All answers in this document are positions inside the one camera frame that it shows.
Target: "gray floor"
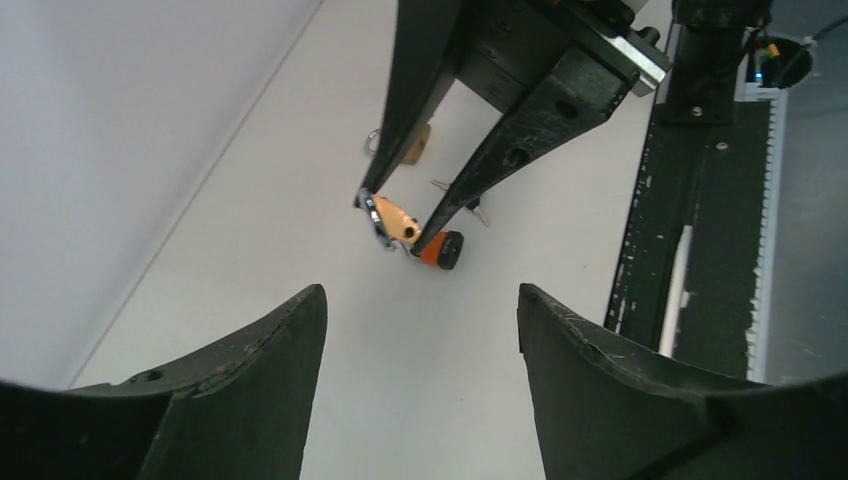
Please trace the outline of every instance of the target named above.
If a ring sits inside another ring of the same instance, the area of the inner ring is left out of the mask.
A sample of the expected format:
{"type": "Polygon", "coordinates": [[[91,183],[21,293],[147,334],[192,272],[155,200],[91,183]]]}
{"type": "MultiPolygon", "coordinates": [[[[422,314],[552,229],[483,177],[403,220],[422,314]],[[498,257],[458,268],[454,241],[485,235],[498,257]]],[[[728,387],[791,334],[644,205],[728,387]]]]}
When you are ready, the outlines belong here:
{"type": "MultiPolygon", "coordinates": [[[[811,35],[844,0],[776,0],[772,35],[811,35]]],[[[848,25],[789,95],[766,379],[848,370],[848,25]]]]}

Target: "orange object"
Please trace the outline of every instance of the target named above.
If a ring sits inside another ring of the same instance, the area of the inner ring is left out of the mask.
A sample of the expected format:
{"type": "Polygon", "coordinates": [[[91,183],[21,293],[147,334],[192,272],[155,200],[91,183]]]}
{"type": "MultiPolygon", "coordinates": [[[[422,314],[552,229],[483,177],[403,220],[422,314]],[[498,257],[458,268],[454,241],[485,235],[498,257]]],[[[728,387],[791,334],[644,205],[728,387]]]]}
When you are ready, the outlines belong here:
{"type": "Polygon", "coordinates": [[[427,265],[439,267],[442,270],[453,270],[459,260],[464,241],[465,237],[459,232],[439,232],[436,238],[418,254],[418,258],[427,265]]]}

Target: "white table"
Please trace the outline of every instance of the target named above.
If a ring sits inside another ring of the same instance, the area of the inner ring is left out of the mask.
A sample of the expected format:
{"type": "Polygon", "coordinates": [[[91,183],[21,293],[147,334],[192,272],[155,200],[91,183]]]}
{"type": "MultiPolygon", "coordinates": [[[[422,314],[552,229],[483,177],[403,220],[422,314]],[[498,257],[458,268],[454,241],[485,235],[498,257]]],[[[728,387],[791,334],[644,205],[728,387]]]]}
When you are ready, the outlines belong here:
{"type": "MultiPolygon", "coordinates": [[[[264,315],[310,283],[329,329],[302,478],[543,478],[518,353],[518,285],[603,319],[652,98],[460,212],[452,272],[386,253],[351,200],[388,80],[394,0],[326,0],[77,385],[120,382],[264,315]]],[[[668,0],[637,24],[661,31],[668,0]]],[[[457,84],[415,167],[381,190],[424,218],[497,112],[457,84]]]]}

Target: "white wall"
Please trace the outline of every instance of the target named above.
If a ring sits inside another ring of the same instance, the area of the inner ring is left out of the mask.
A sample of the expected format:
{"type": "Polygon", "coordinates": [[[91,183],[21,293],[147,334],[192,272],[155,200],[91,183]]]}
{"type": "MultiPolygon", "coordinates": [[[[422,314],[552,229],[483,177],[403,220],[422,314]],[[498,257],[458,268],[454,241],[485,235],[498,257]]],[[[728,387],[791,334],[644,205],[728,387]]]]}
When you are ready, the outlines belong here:
{"type": "Polygon", "coordinates": [[[0,377],[70,384],[319,3],[0,2],[0,377]]]}

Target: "metal ring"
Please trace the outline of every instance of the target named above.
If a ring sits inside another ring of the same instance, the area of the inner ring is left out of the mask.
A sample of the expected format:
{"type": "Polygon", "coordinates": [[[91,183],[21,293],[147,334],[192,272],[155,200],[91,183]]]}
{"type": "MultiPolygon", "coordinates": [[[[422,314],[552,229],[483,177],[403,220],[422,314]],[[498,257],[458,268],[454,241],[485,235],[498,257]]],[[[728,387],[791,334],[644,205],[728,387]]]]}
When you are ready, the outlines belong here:
{"type": "Polygon", "coordinates": [[[365,138],[365,153],[368,155],[374,155],[377,153],[377,149],[374,148],[374,139],[380,136],[380,129],[375,128],[371,133],[368,134],[368,137],[365,138]]]}
{"type": "Polygon", "coordinates": [[[356,192],[356,198],[359,200],[359,205],[368,214],[371,220],[371,226],[374,228],[374,234],[377,236],[377,241],[386,250],[394,250],[394,239],[389,235],[386,226],[383,225],[383,219],[380,218],[380,212],[377,210],[377,204],[371,196],[371,192],[367,188],[360,188],[356,192]]]}

